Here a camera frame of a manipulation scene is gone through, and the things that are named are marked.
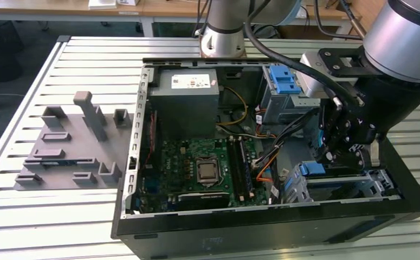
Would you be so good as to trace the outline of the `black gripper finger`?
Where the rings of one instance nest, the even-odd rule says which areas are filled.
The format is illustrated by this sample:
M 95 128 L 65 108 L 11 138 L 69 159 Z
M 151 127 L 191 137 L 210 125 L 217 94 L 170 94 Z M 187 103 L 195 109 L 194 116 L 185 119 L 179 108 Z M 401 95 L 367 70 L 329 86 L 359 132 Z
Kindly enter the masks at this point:
M 318 149 L 317 160 L 329 163 L 338 159 L 338 153 L 345 147 L 349 131 L 347 108 L 334 101 L 321 102 L 319 129 L 322 130 L 322 145 Z
M 355 170 L 367 171 L 381 168 L 381 144 L 347 144 L 335 151 L 337 163 Z

